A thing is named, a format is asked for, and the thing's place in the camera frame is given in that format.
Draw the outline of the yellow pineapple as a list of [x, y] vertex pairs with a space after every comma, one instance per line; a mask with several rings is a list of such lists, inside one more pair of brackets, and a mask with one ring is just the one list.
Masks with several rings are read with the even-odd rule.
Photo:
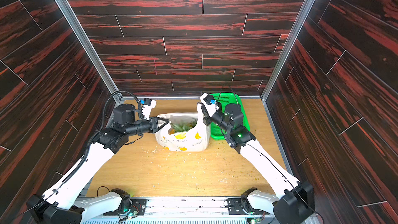
[[171, 128], [168, 131], [168, 134], [175, 134], [180, 132], [188, 132], [193, 129], [197, 125], [197, 119], [189, 119], [187, 121], [182, 120], [174, 120], [171, 121]]

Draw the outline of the white plastic bag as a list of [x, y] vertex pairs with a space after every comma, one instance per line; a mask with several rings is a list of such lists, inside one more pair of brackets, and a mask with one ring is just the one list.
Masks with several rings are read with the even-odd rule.
[[[204, 151], [210, 141], [210, 126], [203, 123], [201, 104], [197, 104], [196, 113], [169, 113], [158, 117], [169, 119], [170, 122], [155, 134], [157, 143], [170, 151], [200, 152]], [[197, 125], [188, 132], [168, 134], [171, 121], [197, 119]]]

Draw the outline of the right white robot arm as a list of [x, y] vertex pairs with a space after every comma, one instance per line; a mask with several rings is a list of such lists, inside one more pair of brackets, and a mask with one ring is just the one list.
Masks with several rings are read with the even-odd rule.
[[247, 159], [266, 179], [275, 196], [268, 197], [257, 188], [241, 195], [241, 206], [247, 214], [262, 211], [274, 215], [281, 224], [301, 224], [315, 213], [314, 188], [309, 182], [300, 182], [280, 166], [261, 146], [256, 137], [243, 125], [243, 112], [239, 104], [226, 107], [213, 95], [204, 93], [201, 110], [206, 125], [216, 124], [226, 142]]

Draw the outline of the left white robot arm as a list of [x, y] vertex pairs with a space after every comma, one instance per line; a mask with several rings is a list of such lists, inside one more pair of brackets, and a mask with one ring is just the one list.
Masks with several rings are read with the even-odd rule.
[[28, 211], [34, 221], [38, 224], [81, 224], [108, 212], [119, 215], [121, 220], [132, 218], [138, 210], [130, 195], [121, 189], [87, 202], [79, 202], [77, 198], [96, 172], [123, 145], [129, 144], [130, 136], [156, 133], [169, 123], [167, 119], [150, 115], [155, 106], [155, 100], [145, 98], [139, 101], [138, 107], [121, 104], [114, 108], [113, 124], [89, 139], [81, 159], [41, 196], [29, 198]]

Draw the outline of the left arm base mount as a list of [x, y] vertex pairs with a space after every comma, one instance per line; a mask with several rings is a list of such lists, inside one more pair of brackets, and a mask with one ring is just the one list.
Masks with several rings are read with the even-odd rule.
[[99, 190], [101, 188], [107, 189], [108, 192], [117, 193], [122, 198], [121, 203], [116, 210], [105, 212], [102, 214], [103, 216], [118, 217], [119, 224], [126, 224], [128, 220], [134, 219], [139, 215], [144, 215], [144, 207], [146, 206], [147, 200], [132, 199], [130, 198], [130, 194], [128, 194], [126, 191], [119, 188], [110, 190], [106, 186], [98, 187], [96, 192], [97, 197], [99, 197]]

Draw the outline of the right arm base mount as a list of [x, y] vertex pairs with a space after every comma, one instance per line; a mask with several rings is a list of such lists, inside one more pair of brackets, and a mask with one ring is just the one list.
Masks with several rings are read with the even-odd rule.
[[227, 208], [229, 215], [247, 215], [248, 223], [256, 224], [263, 221], [266, 215], [269, 215], [268, 212], [255, 209], [249, 203], [249, 194], [258, 190], [255, 187], [252, 187], [241, 194], [240, 198], [227, 198], [223, 202], [223, 206]]

